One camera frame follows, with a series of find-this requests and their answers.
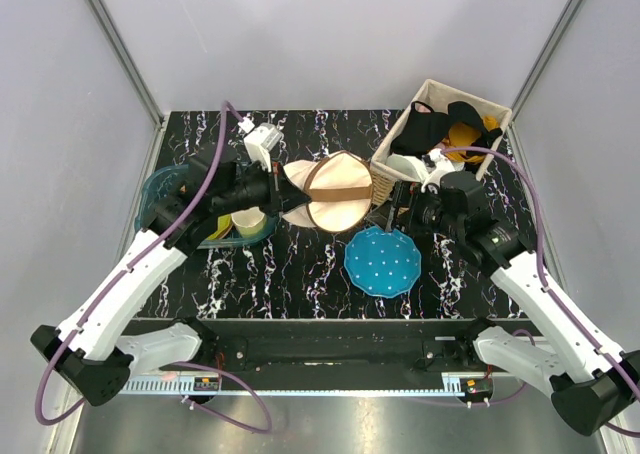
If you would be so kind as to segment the cream round laundry bag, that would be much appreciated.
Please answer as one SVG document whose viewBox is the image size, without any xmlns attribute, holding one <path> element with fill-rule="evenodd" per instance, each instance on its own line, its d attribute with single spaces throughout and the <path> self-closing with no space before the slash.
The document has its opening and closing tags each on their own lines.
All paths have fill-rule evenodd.
<svg viewBox="0 0 640 454">
<path fill-rule="evenodd" d="M 369 165 L 348 151 L 332 153 L 320 161 L 290 162 L 284 172 L 311 198 L 282 215 L 292 225 L 340 233 L 360 223 L 372 205 Z"/>
</svg>

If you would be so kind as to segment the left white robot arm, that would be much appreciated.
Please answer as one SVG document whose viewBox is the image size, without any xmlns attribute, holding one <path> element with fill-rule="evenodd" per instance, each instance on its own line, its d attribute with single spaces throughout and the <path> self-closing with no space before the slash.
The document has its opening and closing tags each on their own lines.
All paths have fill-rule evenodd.
<svg viewBox="0 0 640 454">
<path fill-rule="evenodd" d="M 216 335 L 195 318 L 127 336 L 125 328 L 161 282 L 213 233 L 220 217 L 257 208 L 288 214 L 310 202 L 298 166 L 256 161 L 240 168 L 227 153 L 182 166 L 136 233 L 129 250 L 89 299 L 57 326 L 41 325 L 31 343 L 90 405 L 115 397 L 130 378 L 186 362 L 208 368 Z"/>
</svg>

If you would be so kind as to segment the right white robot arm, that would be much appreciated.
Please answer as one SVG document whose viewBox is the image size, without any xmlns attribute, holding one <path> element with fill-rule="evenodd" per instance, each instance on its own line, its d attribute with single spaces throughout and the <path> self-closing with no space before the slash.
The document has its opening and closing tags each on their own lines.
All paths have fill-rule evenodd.
<svg viewBox="0 0 640 454">
<path fill-rule="evenodd" d="M 524 310 L 551 346 L 518 341 L 479 320 L 454 345 L 466 370 L 492 365 L 547 396 L 561 419 L 590 436 L 639 400 L 639 353 L 626 352 L 578 308 L 544 267 L 535 248 L 510 222 L 495 217 L 483 184 L 469 172 L 438 183 L 398 181 L 388 226 L 412 238 L 441 234 Z"/>
</svg>

